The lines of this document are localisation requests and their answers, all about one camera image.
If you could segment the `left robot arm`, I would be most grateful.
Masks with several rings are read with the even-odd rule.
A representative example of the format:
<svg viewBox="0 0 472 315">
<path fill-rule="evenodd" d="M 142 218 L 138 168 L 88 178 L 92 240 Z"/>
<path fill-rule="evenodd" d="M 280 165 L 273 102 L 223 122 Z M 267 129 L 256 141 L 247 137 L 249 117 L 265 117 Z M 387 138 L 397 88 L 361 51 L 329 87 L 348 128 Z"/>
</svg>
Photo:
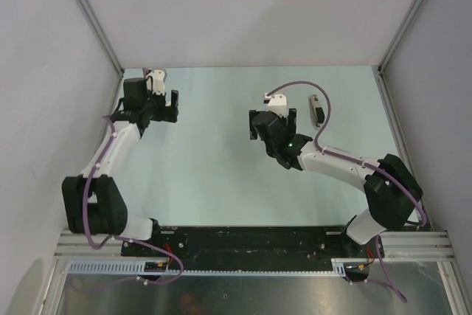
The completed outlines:
<svg viewBox="0 0 472 315">
<path fill-rule="evenodd" d="M 104 245 L 94 235 L 104 235 L 137 240 L 149 256 L 162 250 L 157 222 L 129 213 L 115 177 L 151 122 L 177 122 L 178 91 L 166 92 L 166 77 L 164 69 L 146 69 L 143 77 L 124 80 L 123 96 L 105 117 L 108 128 L 98 151 L 79 175 L 62 182 L 69 230 L 85 235 L 93 249 Z"/>
</svg>

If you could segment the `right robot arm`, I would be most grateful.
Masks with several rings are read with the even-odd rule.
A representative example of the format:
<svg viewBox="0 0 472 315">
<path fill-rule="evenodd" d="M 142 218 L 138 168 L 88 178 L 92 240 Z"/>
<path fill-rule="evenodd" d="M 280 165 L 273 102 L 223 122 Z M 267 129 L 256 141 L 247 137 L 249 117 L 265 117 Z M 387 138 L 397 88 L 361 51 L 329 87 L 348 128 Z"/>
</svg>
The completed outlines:
<svg viewBox="0 0 472 315">
<path fill-rule="evenodd" d="M 267 155 L 285 169 L 321 173 L 364 193 L 367 209 L 326 243 L 332 252 L 359 256 L 376 235 L 401 230 L 423 197 L 420 185 L 396 155 L 366 161 L 317 148 L 313 138 L 296 132 L 296 109 L 292 108 L 288 117 L 250 110 L 249 131 L 250 138 L 261 139 Z"/>
</svg>

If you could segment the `beige black stapler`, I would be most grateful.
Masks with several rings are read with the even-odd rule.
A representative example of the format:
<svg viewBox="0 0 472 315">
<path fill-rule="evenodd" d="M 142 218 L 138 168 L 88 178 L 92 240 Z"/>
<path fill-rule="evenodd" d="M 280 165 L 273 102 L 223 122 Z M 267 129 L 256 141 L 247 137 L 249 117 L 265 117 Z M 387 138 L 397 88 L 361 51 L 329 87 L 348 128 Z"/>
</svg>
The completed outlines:
<svg viewBox="0 0 472 315">
<path fill-rule="evenodd" d="M 325 123 L 325 112 L 316 94 L 308 97 L 310 121 L 315 130 L 319 130 Z"/>
</svg>

